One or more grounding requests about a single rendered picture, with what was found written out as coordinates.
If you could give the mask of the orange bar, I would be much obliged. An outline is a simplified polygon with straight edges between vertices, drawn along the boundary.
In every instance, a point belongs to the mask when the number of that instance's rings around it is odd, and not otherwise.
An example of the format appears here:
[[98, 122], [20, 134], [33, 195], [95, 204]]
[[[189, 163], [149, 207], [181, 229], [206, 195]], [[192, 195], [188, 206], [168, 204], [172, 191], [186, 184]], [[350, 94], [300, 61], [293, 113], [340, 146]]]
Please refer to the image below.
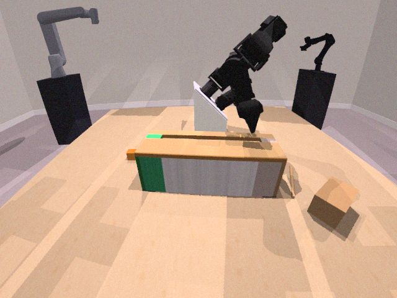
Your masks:
[[128, 149], [127, 151], [127, 160], [136, 160], [134, 152], [136, 149]]

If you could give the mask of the tan cube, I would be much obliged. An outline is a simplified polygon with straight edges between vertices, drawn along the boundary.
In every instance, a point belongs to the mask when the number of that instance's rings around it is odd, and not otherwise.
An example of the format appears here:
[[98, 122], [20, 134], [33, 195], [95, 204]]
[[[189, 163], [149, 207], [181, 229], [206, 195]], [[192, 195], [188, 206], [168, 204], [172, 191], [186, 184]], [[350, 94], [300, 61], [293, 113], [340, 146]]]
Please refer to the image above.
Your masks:
[[358, 192], [355, 187], [331, 176], [314, 195], [307, 211], [335, 229]]

